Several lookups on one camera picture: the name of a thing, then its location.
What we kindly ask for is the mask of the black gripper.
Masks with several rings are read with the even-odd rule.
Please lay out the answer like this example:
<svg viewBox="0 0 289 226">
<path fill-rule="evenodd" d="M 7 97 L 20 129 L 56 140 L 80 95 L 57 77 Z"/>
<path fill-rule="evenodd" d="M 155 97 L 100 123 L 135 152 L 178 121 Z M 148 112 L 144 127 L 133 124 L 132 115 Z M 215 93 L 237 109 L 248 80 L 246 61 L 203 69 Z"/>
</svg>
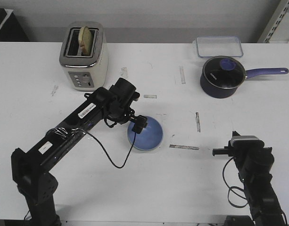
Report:
<svg viewBox="0 0 289 226">
<path fill-rule="evenodd" d="M 272 147 L 261 147 L 257 145 L 240 145 L 216 148 L 212 155 L 233 156 L 235 165 L 240 174 L 269 174 L 274 163 Z"/>
<path fill-rule="evenodd" d="M 127 123 L 134 117 L 135 111 L 130 107 L 133 101 L 137 101 L 140 93 L 136 87 L 128 80 L 119 78 L 115 85 L 108 90 L 113 96 L 107 104 L 107 113 L 104 122 L 109 125 L 108 120 L 113 122 L 112 125 Z"/>
</svg>

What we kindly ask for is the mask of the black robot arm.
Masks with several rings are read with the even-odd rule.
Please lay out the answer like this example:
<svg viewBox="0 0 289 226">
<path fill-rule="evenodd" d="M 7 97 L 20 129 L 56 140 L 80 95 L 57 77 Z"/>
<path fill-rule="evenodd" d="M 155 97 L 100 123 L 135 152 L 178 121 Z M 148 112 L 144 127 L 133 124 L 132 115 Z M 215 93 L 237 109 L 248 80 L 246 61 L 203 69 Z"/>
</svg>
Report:
<svg viewBox="0 0 289 226">
<path fill-rule="evenodd" d="M 26 226 L 59 226 L 53 194 L 58 181 L 50 170 L 91 130 L 99 121 L 111 121 L 111 126 L 134 120 L 133 101 L 140 94 L 129 81 L 120 78 L 110 89 L 98 88 L 85 94 L 86 101 L 76 108 L 28 152 L 20 148 L 11 155 L 12 177 L 27 202 L 31 214 Z"/>
<path fill-rule="evenodd" d="M 286 226 L 286 215 L 271 185 L 272 148 L 255 136 L 233 136 L 228 146 L 213 149 L 213 156 L 220 154 L 234 160 L 251 213 L 250 217 L 228 215 L 224 225 Z"/>
</svg>

